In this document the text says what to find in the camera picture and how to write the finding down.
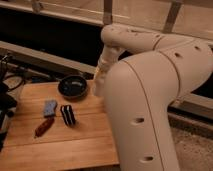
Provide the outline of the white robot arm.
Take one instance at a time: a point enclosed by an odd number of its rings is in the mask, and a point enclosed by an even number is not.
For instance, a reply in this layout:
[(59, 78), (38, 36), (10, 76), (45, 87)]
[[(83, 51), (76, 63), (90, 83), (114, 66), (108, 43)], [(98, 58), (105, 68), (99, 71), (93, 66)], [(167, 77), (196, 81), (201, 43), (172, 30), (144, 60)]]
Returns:
[(180, 171), (167, 108), (205, 83), (213, 51), (187, 36), (107, 25), (94, 75), (122, 171)]

